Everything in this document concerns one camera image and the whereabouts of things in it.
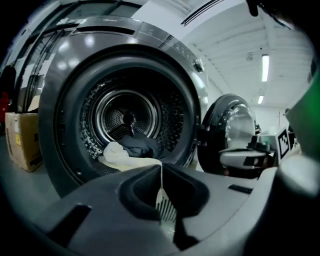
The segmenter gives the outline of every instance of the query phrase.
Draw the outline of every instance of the ceiling light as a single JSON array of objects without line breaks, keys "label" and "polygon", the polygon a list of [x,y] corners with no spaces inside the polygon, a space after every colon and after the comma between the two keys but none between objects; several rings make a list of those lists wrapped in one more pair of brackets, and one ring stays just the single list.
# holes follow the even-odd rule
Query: ceiling light
[{"label": "ceiling light", "polygon": [[262,55],[262,82],[266,82],[268,80],[269,73],[269,55]]},{"label": "ceiling light", "polygon": [[263,100],[264,100],[264,96],[260,95],[259,100],[258,100],[258,104],[261,104]]}]

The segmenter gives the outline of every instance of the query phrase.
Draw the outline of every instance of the red object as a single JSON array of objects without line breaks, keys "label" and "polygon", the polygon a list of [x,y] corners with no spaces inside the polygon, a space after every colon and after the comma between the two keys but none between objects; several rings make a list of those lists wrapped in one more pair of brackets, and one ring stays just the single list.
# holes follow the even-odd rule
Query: red object
[{"label": "red object", "polygon": [[6,113],[8,112],[9,97],[6,92],[2,93],[0,99],[0,123],[4,123],[6,120]]}]

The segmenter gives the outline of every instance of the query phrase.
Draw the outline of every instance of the round door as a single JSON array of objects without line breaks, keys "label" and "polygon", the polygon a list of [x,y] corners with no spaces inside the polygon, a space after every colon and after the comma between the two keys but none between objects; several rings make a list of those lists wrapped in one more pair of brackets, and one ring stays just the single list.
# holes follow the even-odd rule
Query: round door
[{"label": "round door", "polygon": [[206,173],[224,175],[219,152],[245,149],[255,135],[254,115],[238,95],[226,94],[211,105],[197,132],[198,159]]}]

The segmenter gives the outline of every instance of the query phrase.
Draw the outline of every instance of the white cloth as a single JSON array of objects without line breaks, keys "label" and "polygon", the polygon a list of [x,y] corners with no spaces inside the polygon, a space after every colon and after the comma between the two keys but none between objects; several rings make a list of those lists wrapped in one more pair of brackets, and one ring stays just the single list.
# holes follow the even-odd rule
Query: white cloth
[{"label": "white cloth", "polygon": [[154,158],[130,157],[128,152],[124,150],[123,146],[118,142],[112,141],[103,150],[103,156],[101,155],[98,157],[98,161],[106,166],[118,169],[121,172],[139,167],[160,165],[161,189],[156,197],[156,203],[160,203],[162,201],[162,162],[160,160]]}]

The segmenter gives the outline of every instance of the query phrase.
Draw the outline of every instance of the white wall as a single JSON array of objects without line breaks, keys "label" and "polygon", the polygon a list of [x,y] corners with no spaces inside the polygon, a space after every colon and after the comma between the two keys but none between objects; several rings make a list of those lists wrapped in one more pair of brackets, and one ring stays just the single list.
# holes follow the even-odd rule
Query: white wall
[{"label": "white wall", "polygon": [[289,126],[289,122],[284,116],[285,108],[270,106],[251,106],[250,108],[255,113],[256,122],[262,131],[270,127],[286,126],[288,128]]},{"label": "white wall", "polygon": [[222,92],[212,82],[207,83],[206,91],[208,93],[208,107],[209,109],[215,101],[222,96]]}]

